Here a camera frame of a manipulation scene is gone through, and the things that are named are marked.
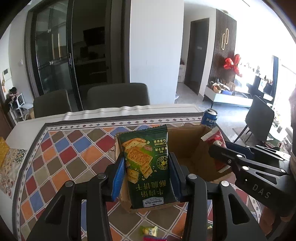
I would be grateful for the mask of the red pink snack packet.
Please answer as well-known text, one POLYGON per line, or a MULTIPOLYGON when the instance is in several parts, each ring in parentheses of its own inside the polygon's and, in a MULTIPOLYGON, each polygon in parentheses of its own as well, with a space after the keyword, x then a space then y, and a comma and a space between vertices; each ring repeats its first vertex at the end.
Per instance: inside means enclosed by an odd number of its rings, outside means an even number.
MULTIPOLYGON (((214 127, 213 129, 210 130, 210 132, 204 134, 201 137, 201 140, 203 142, 206 142, 209 147, 212 145, 218 145, 224 148, 227 148, 226 143, 224 141, 224 137, 222 136, 222 133, 220 132, 218 127, 214 127)), ((223 173, 227 169, 230 168, 229 165, 223 163, 222 161, 219 160, 214 160, 216 171, 219 173, 223 173)))

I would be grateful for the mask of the green yellow small candy packet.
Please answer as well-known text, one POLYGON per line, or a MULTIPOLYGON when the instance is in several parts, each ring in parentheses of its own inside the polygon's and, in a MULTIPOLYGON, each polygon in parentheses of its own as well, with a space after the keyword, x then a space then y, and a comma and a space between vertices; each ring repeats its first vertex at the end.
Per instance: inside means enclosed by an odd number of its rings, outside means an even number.
POLYGON ((157 237, 158 236, 158 227, 157 226, 140 226, 139 228, 141 236, 151 236, 157 237))

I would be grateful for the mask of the green cracker packet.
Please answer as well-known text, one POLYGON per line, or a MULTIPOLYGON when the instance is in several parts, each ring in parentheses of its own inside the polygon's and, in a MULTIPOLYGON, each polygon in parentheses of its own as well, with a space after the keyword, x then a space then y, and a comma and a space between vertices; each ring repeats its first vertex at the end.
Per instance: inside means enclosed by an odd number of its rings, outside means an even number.
POLYGON ((119 146, 125 156, 125 172, 131 209, 176 202, 170 175, 166 125, 121 133, 119 146))

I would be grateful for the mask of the magenta snack bag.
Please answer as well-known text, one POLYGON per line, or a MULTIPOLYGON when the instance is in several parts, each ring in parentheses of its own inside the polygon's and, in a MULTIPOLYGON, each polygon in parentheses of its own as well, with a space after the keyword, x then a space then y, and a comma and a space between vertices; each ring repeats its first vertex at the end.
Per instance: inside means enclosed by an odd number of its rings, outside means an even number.
POLYGON ((163 241, 163 239, 153 236, 145 236, 143 237, 143 241, 163 241))

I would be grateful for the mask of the blue pepsi can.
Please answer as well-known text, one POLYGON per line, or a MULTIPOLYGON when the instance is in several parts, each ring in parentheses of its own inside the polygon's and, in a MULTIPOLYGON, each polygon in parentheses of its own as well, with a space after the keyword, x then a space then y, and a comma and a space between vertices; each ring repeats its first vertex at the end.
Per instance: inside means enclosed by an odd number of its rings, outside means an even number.
POLYGON ((212 108, 208 108, 204 111, 202 119, 201 119, 201 125, 208 126, 212 128, 218 118, 218 113, 212 108))

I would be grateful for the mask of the cardboard box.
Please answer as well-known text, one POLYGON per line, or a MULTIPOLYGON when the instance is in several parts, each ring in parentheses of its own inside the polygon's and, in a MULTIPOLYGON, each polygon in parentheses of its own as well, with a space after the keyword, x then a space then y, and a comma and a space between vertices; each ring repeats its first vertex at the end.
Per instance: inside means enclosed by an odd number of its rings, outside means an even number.
MULTIPOLYGON (((231 169, 228 168, 221 172, 216 171, 217 163, 209 156, 209 146, 201 140, 201 136, 208 132, 210 132, 210 128, 203 125, 181 127, 169 126, 168 149, 175 154, 178 163, 186 166, 190 173, 194 173, 206 181, 217 183, 223 177, 228 177, 231 173, 231 169)), ((164 204, 157 206, 133 208, 130 200, 127 179, 124 178, 119 194, 119 202, 127 212, 136 213, 168 208, 180 204, 181 199, 170 199, 164 204)))

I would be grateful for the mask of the colourful diamond tablecloth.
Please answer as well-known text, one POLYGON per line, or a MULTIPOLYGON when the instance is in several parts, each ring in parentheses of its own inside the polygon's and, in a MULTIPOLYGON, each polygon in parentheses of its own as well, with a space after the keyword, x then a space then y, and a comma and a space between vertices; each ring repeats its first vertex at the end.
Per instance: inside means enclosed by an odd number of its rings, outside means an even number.
MULTIPOLYGON (((13 231, 16 238, 28 238, 46 206, 66 181, 88 181, 115 162, 114 145, 118 133, 163 124, 194 126, 200 123, 201 118, 201 114, 193 114, 188 117, 100 119, 78 124, 52 124, 42 128, 27 152, 14 191, 13 231)), ((156 226, 159 238, 182 238, 186 203, 136 213, 126 212, 118 200, 108 202, 106 206, 114 240, 142 240, 140 228, 144 226, 156 226)))

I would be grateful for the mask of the red balloon decoration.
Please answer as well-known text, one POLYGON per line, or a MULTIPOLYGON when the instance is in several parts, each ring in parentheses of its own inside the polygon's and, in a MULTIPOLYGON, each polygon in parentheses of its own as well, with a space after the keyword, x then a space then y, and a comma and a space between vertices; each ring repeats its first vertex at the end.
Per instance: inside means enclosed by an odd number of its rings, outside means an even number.
POLYGON ((238 67, 238 64, 240 62, 240 55, 239 54, 236 54, 234 55, 234 58, 231 59, 231 58, 226 58, 225 59, 225 63, 224 63, 224 69, 225 70, 233 70, 233 72, 238 75, 239 77, 242 77, 242 74, 240 73, 239 71, 239 67, 238 67))

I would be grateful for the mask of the woven yellow tissue box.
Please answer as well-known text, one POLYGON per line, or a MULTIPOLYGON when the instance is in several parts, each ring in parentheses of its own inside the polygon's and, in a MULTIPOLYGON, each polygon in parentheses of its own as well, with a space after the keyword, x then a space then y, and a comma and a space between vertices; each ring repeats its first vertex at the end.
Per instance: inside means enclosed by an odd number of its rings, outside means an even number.
POLYGON ((9 150, 10 150, 10 147, 7 145, 4 138, 0 137, 0 167, 2 166, 9 150))

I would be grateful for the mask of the dark interior door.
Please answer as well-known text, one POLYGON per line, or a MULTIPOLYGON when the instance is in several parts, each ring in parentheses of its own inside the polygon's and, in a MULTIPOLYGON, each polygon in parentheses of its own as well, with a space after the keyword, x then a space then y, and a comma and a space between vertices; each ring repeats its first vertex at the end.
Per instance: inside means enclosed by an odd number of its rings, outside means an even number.
POLYGON ((209 18, 191 21, 184 84, 199 93, 208 47, 209 18))

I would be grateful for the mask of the dark dining chair left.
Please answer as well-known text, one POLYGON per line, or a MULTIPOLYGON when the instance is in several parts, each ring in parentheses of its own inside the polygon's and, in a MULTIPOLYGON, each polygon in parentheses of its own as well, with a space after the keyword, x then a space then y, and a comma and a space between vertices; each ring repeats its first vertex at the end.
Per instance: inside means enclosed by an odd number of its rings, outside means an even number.
POLYGON ((34 117, 42 118, 71 112, 68 92, 65 89, 55 90, 34 99, 34 117))

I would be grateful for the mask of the dark dining chair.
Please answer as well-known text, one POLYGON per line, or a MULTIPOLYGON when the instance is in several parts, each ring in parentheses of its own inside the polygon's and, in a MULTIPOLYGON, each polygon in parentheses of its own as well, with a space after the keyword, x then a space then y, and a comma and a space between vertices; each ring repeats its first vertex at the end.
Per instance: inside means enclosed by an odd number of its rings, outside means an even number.
POLYGON ((144 83, 118 83, 92 87, 87 92, 87 110, 150 105, 144 83))
POLYGON ((71 112, 68 92, 65 89, 55 90, 34 99, 34 117, 42 118, 71 112))

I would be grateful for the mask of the white shelf with toy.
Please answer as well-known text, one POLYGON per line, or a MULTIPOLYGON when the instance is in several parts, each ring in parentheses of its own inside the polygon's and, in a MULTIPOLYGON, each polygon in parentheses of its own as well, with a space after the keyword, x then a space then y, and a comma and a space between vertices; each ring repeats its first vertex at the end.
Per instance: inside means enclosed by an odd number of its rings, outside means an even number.
POLYGON ((5 103, 16 122, 27 120, 30 116, 30 110, 33 108, 33 104, 25 102, 23 94, 19 93, 16 87, 9 90, 5 103))

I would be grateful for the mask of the dark dining chair right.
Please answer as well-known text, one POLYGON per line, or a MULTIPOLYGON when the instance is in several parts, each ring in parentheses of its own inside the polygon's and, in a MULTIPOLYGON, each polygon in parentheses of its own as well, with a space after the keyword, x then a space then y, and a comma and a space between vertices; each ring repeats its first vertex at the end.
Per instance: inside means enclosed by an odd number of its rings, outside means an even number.
POLYGON ((92 87, 87 92, 87 110, 150 105, 144 83, 118 83, 92 87))

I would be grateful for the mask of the black glass sliding door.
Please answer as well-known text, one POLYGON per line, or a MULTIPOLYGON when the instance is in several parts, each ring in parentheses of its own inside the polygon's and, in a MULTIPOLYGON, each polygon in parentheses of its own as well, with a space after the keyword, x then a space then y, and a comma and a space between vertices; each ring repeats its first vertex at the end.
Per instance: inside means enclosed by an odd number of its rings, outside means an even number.
POLYGON ((34 1, 25 25, 33 97, 65 89, 84 110, 90 88, 130 81, 131 1, 34 1))

